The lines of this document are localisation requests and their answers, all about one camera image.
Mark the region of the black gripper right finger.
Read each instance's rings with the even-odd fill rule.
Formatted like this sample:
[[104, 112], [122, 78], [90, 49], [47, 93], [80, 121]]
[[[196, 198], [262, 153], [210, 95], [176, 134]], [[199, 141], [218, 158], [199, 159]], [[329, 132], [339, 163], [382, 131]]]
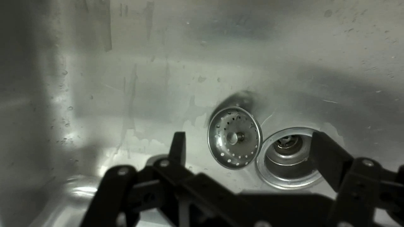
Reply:
[[404, 166], [384, 169], [370, 158], [354, 158], [321, 131], [312, 134], [311, 161], [336, 192], [327, 217], [329, 227], [379, 227], [375, 211], [384, 209], [404, 226]]

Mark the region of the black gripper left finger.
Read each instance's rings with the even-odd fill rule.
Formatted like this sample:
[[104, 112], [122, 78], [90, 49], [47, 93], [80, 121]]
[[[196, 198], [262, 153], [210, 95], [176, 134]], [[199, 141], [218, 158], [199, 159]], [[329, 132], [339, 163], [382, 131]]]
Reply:
[[173, 135], [167, 156], [144, 169], [117, 165], [103, 177], [80, 227], [137, 227], [141, 213], [158, 209], [177, 227], [233, 227], [229, 190], [186, 166], [186, 134]]

